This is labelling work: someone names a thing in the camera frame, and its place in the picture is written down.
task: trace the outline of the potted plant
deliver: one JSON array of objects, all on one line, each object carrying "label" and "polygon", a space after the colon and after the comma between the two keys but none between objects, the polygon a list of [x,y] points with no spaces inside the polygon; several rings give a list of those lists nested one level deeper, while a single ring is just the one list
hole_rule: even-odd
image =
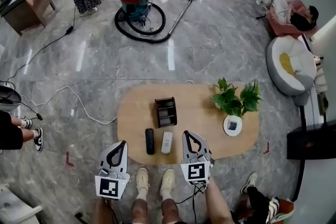
[{"label": "potted plant", "polygon": [[227,113],[228,116],[224,119],[224,131],[229,134],[231,132],[237,135],[242,129],[242,117],[248,111],[258,111],[258,103],[260,98],[259,85],[256,81],[249,82],[241,91],[239,97],[236,96],[236,89],[231,83],[227,84],[225,78],[218,80],[218,85],[221,93],[215,94],[212,101],[218,109]]}]

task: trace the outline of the red tape mark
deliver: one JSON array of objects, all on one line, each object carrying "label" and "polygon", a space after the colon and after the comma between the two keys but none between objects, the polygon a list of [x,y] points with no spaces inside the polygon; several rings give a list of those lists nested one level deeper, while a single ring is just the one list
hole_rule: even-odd
[{"label": "red tape mark", "polygon": [[269,153],[269,142],[267,142],[267,150],[264,152],[264,154]]},{"label": "red tape mark", "polygon": [[66,159],[66,163],[67,165],[74,167],[74,165],[72,163],[69,162],[69,152],[67,151],[67,159]]}]

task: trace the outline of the vacuum cleaner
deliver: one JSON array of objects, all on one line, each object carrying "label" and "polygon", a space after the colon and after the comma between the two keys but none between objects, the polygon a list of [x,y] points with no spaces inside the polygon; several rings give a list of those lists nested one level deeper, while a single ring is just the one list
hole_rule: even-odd
[{"label": "vacuum cleaner", "polygon": [[[188,4],[185,6],[185,8],[182,10],[180,15],[178,16],[177,20],[173,24],[172,28],[168,32],[168,34],[161,39],[150,39],[150,38],[142,38],[139,36],[134,36],[127,32],[125,29],[123,29],[120,26],[120,22],[126,21],[128,25],[137,33],[141,35],[146,35],[146,36],[152,36],[160,33],[166,23],[166,16],[163,10],[157,6],[155,3],[150,2],[149,0],[120,0],[122,7],[117,11],[116,16],[114,17],[114,23],[116,24],[115,26],[117,29],[122,32],[125,36],[138,40],[138,41],[143,41],[143,42],[148,42],[151,44],[155,43],[161,43],[170,38],[172,35],[172,32],[176,28],[177,24],[193,2],[193,0],[188,0]],[[141,29],[137,28],[134,26],[134,23],[140,23],[140,24],[145,24],[147,16],[152,8],[155,8],[159,11],[161,17],[162,17],[162,23],[161,26],[154,30],[154,31],[142,31]]]}]

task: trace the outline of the wooden desk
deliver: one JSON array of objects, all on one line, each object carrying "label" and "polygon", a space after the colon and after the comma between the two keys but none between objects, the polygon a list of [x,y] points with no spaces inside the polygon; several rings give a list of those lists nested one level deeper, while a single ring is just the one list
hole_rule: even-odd
[{"label": "wooden desk", "polygon": [[53,10],[56,9],[52,0],[14,0],[4,8],[1,15],[19,35],[22,35],[21,31],[31,26],[43,24],[46,27],[43,13],[49,4]]},{"label": "wooden desk", "polygon": [[[235,137],[223,130],[226,116],[211,101],[217,93],[213,85],[205,84],[146,84],[132,88],[122,99],[118,110],[118,138],[128,144],[128,155],[142,164],[177,164],[183,159],[182,134],[195,132],[207,140],[212,158],[218,159],[248,151],[259,134],[257,112],[247,112],[243,129]],[[174,97],[177,125],[158,128],[155,99]],[[155,154],[146,153],[145,129],[154,129]],[[162,134],[173,133],[169,154],[161,153]]]}]

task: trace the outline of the vacuum hose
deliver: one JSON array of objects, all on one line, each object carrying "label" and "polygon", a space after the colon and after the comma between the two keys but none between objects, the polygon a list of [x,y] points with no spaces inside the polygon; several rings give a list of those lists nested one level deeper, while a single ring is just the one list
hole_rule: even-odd
[{"label": "vacuum hose", "polygon": [[[141,34],[141,35],[148,35],[148,36],[151,36],[151,35],[156,35],[158,33],[160,33],[165,24],[166,24],[166,15],[165,13],[163,12],[162,8],[160,8],[159,6],[157,6],[157,4],[154,4],[152,3],[152,6],[155,7],[159,13],[161,14],[161,17],[162,17],[162,25],[159,27],[159,29],[155,30],[155,31],[152,31],[152,32],[145,32],[145,31],[141,31],[139,29],[137,29],[131,22],[129,16],[125,16],[126,18],[126,21],[128,23],[128,25],[134,30],[136,31],[137,33]],[[115,17],[114,17],[114,23],[116,24],[115,26],[117,27],[117,29],[122,32],[125,36],[131,38],[131,39],[134,39],[134,40],[137,40],[137,41],[143,41],[143,42],[148,42],[148,43],[151,43],[151,44],[154,44],[154,43],[161,43],[161,42],[164,42],[166,41],[167,39],[170,38],[170,33],[165,36],[164,38],[162,39],[149,39],[149,38],[141,38],[141,37],[137,37],[137,36],[134,36],[130,33],[128,33],[127,31],[125,31],[120,25],[119,25],[119,16],[120,14],[123,13],[123,9],[122,7],[117,11]]]},{"label": "vacuum hose", "polygon": [[[175,23],[173,24],[172,28],[169,30],[168,34],[164,37],[164,38],[161,38],[161,39],[149,39],[149,38],[141,38],[141,37],[136,37],[134,35],[131,35],[130,33],[126,32],[120,25],[119,25],[119,16],[121,13],[123,13],[123,9],[120,8],[118,11],[117,11],[117,14],[115,15],[114,17],[114,23],[116,24],[115,26],[117,27],[117,29],[122,32],[125,36],[131,38],[131,39],[134,39],[134,40],[137,40],[137,41],[143,41],[143,42],[148,42],[148,43],[151,43],[151,44],[155,44],[155,43],[161,43],[161,42],[164,42],[166,41],[167,39],[170,38],[170,36],[172,35],[172,32],[174,31],[175,27],[177,26],[177,24],[179,23],[179,21],[181,20],[181,18],[183,17],[183,15],[185,14],[186,10],[189,8],[189,6],[191,5],[191,3],[193,2],[193,0],[189,0],[188,4],[185,6],[185,8],[182,10],[182,12],[180,13],[180,15],[178,16],[178,18],[176,19]],[[142,35],[155,35],[159,32],[161,32],[166,24],[166,15],[165,13],[163,12],[163,10],[157,6],[156,4],[152,3],[153,7],[155,7],[161,14],[162,16],[162,25],[160,26],[160,28],[158,30],[155,30],[153,32],[144,32],[144,31],[141,31],[139,29],[137,29],[133,24],[132,22],[130,21],[130,18],[129,16],[125,16],[126,18],[126,21],[127,23],[129,24],[129,26],[134,30],[136,31],[137,33],[139,34],[142,34]]]}]

